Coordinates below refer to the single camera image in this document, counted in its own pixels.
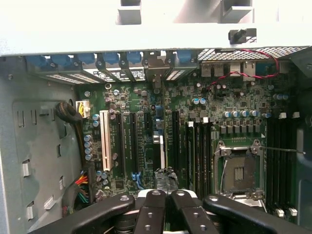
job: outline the green circuit board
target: green circuit board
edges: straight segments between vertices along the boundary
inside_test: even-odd
[[[252,81],[228,77],[210,87],[214,80],[189,76],[177,82],[162,81],[160,92],[154,91],[151,82],[112,83],[109,89],[104,84],[79,86],[79,100],[90,102],[91,117],[102,110],[114,110],[115,119],[110,121],[110,144],[111,154],[118,156],[113,160],[112,170],[106,172],[108,183],[103,184],[101,179],[97,188],[104,190],[107,195],[121,192],[137,195],[142,188],[153,188],[154,163],[158,160],[154,158],[153,134],[157,132],[164,136],[166,167],[175,170],[179,188],[195,190],[199,197],[218,192],[224,167],[224,160],[216,162],[214,158],[218,143],[223,141],[227,147],[250,146],[257,139],[261,145],[266,145],[267,122],[262,114],[287,111],[291,98],[278,100],[273,96],[283,94],[290,97],[295,79],[291,73]],[[162,108],[160,129],[156,125],[156,108],[159,106]],[[255,117],[225,117],[225,112],[233,111],[239,114],[241,111],[257,111],[257,114]],[[146,113],[150,114],[148,128]],[[135,135],[132,129],[134,117]],[[208,118],[208,122],[203,123],[204,118]],[[93,122],[92,118],[84,119],[83,132],[93,138],[92,160],[96,170],[101,171],[100,129],[94,127]],[[194,124],[192,129],[189,128],[190,122]],[[252,189],[265,190],[266,154],[256,157],[251,165],[256,167],[252,172]],[[141,173],[141,188],[132,179],[133,172]],[[227,173],[224,175],[225,181],[231,177]],[[207,180],[210,181],[209,185],[201,186]]]

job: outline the capacitor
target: capacitor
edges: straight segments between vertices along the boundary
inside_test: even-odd
[[[83,138],[83,140],[84,140],[85,142],[88,142],[88,141],[91,140],[91,136],[90,136],[90,135],[85,135],[84,138]]]
[[[268,90],[273,90],[274,89],[274,85],[272,85],[272,84],[270,84],[269,86],[268,86]]]
[[[97,177],[101,177],[101,175],[102,175],[102,171],[97,171],[97,172],[96,172],[96,176],[97,176]]]
[[[114,96],[118,96],[118,95],[119,95],[119,90],[118,90],[118,89],[115,89],[115,90],[113,91],[113,94],[114,94]]]
[[[101,177],[102,177],[102,179],[107,179],[108,176],[107,176],[107,174],[105,172],[103,172]]]
[[[84,149],[84,152],[86,153],[86,155],[89,155],[92,152],[92,148],[86,148]]]
[[[231,115],[232,115],[232,117],[237,118],[238,117],[238,112],[237,111],[232,111]]]
[[[271,114],[270,114],[270,113],[263,113],[263,114],[262,114],[262,117],[264,117],[264,118],[270,118],[270,117],[271,117]]]
[[[198,105],[198,104],[199,104],[199,99],[198,99],[198,98],[194,98],[194,99],[192,100],[192,103],[193,103],[194,105]]]
[[[92,145],[92,142],[90,142],[90,141],[84,143],[85,148],[90,148],[91,145]]]
[[[105,180],[103,180],[102,183],[103,183],[103,185],[107,185],[108,184],[108,180],[105,179]]]
[[[92,125],[93,125],[93,127],[98,127],[98,126],[99,126],[99,121],[94,121],[94,122],[92,123]]]
[[[239,113],[239,115],[240,115],[241,117],[247,117],[247,111],[241,111],[241,112]]]
[[[282,94],[274,94],[274,95],[273,95],[273,98],[274,98],[275,100],[282,100],[282,99],[283,99],[283,95],[282,95]]]
[[[110,97],[106,97],[106,98],[105,98],[105,102],[109,103],[109,102],[111,102],[111,101],[112,101],[112,99],[111,99]]]
[[[229,118],[230,116],[231,116],[230,112],[228,112],[228,111],[223,112],[223,117]]]
[[[88,154],[84,157],[87,161],[90,161],[92,159],[92,154]]]
[[[113,155],[112,155],[112,160],[116,160],[116,159],[117,159],[117,157],[118,157],[118,154],[113,153]]]
[[[251,117],[257,117],[258,111],[253,110],[253,111],[250,111],[249,114]]]
[[[199,100],[199,103],[202,104],[202,105],[205,105],[205,104],[206,104],[206,99],[201,98],[201,99]]]
[[[99,120],[99,115],[98,115],[98,114],[93,115],[93,116],[92,116],[92,119],[93,119],[94,121]]]

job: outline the white pci slot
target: white pci slot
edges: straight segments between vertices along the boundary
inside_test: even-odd
[[[103,170],[110,171],[113,167],[111,157],[111,138],[109,130],[109,113],[108,111],[100,111],[100,125],[101,125],[101,141],[102,141],[102,155],[103,155]]]

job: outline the motherboard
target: motherboard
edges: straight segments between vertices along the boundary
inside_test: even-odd
[[[267,74],[270,67],[256,63],[256,72]],[[202,64],[183,79],[162,80],[160,88],[147,81],[78,87],[86,160],[95,164],[96,189],[104,198],[156,188],[159,169],[201,199],[219,193],[252,203],[274,193],[267,187],[276,172],[272,165],[267,169],[274,153],[266,147],[279,144],[268,132],[296,111],[295,72],[217,80],[216,72],[207,77],[207,69]]]

